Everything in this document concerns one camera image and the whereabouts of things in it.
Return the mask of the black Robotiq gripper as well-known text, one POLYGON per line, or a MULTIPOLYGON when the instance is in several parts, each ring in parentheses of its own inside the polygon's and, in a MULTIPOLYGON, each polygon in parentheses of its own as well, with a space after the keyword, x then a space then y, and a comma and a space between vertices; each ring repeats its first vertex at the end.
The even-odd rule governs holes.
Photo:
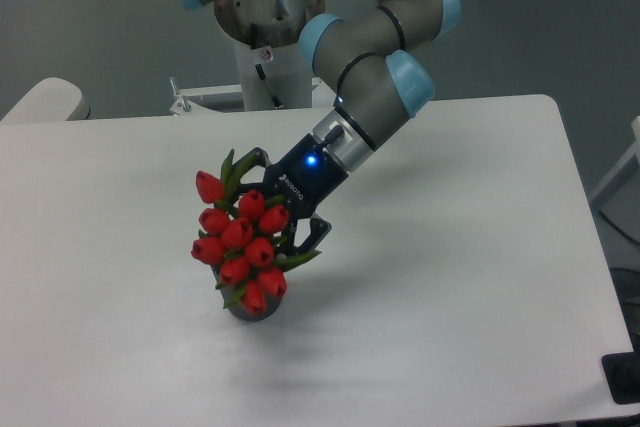
POLYGON ((313 251, 329 234, 332 225, 320 216, 311 216, 348 173, 326 152, 316 139, 307 134, 279 162, 271 165, 267 152, 259 147, 251 149, 233 164, 234 194, 245 193, 262 183, 267 197, 282 195, 289 202, 290 218, 294 219, 283 231, 286 241, 282 253, 287 257, 313 251), (299 223, 309 232, 299 240, 299 223))

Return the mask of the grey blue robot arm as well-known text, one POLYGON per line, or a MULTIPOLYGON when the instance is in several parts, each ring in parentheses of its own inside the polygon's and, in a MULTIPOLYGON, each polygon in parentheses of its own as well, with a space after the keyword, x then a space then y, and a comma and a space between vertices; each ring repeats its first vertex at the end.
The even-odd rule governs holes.
POLYGON ((410 49, 454 28, 460 0, 377 0, 356 23, 328 14, 324 0, 180 2, 214 7, 234 44, 247 110, 307 107, 314 78, 334 92, 330 113, 281 161, 255 149, 223 166, 231 200, 246 191, 250 168, 265 168, 258 189, 289 212, 276 230, 276 254, 312 258, 330 229, 317 206, 433 98, 410 49))

